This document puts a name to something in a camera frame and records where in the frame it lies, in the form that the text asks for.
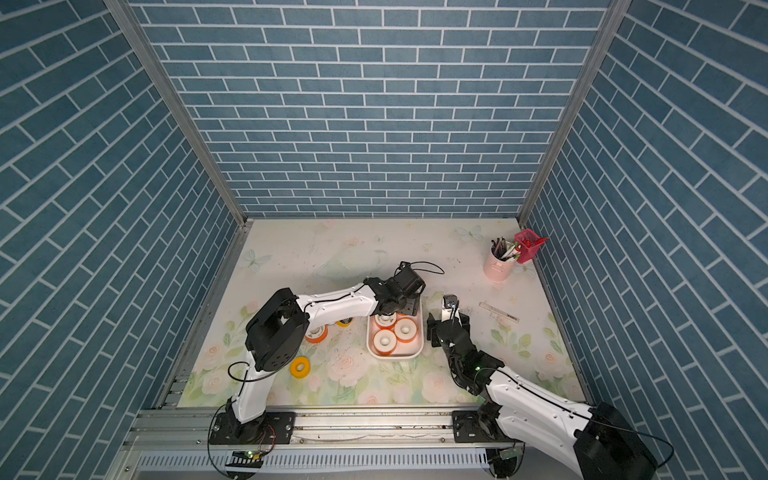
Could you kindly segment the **white plastic storage box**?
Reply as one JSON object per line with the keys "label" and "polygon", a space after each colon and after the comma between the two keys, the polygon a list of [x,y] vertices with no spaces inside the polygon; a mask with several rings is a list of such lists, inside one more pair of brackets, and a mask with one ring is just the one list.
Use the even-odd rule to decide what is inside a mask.
{"label": "white plastic storage box", "polygon": [[417,357],[425,344],[421,301],[415,310],[373,315],[367,320],[366,347],[377,360],[405,361]]}

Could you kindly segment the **orange sealing tape roll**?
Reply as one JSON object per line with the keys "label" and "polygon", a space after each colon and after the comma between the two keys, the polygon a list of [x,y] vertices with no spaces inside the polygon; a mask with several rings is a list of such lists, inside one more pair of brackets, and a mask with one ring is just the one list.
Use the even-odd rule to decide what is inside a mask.
{"label": "orange sealing tape roll", "polygon": [[396,322],[397,322],[397,316],[395,314],[376,315],[374,318],[374,323],[380,329],[390,329],[395,325]]}

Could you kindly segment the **orange white tape roll top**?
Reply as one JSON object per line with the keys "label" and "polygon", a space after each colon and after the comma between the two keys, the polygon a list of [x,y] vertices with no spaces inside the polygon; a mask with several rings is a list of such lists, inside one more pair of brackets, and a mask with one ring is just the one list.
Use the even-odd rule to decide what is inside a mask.
{"label": "orange white tape roll top", "polygon": [[396,339],[402,343],[410,343],[418,334],[418,326],[412,318],[400,318],[394,325]]}

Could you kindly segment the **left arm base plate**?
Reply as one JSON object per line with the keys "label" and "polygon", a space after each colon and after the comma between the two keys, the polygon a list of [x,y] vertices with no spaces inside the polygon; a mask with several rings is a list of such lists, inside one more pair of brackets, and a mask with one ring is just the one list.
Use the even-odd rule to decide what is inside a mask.
{"label": "left arm base plate", "polygon": [[290,443],[296,414],[290,411],[266,411],[259,418],[240,423],[232,412],[215,416],[208,435],[212,445],[256,445],[267,447]]}

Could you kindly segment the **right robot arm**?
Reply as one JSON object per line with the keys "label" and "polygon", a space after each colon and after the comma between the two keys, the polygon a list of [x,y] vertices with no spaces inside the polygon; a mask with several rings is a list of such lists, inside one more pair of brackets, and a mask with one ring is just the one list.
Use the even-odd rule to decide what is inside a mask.
{"label": "right robot arm", "polygon": [[454,383],[484,399],[476,425],[487,437],[521,441],[582,479],[651,479],[660,468],[618,409],[573,402],[526,380],[475,346],[468,316],[429,316],[426,331],[446,354]]}

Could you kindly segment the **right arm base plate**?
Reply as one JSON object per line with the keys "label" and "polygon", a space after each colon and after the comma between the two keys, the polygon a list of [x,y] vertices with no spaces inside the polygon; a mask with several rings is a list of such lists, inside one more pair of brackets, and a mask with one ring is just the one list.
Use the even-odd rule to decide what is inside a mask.
{"label": "right arm base plate", "polygon": [[523,445],[524,442],[504,434],[488,415],[479,410],[454,410],[451,413],[455,443],[489,443],[499,445]]}

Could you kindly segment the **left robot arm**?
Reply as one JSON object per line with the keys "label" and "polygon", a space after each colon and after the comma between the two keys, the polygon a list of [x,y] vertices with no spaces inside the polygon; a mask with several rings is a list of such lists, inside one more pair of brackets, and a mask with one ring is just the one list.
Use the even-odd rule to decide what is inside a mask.
{"label": "left robot arm", "polygon": [[294,360],[311,332],[348,318],[403,313],[418,304],[424,288],[422,277],[402,262],[386,280],[369,277],[347,289],[312,295],[276,291],[245,327],[245,371],[235,379],[241,388],[227,402],[227,415],[236,425],[259,424],[273,376]]}

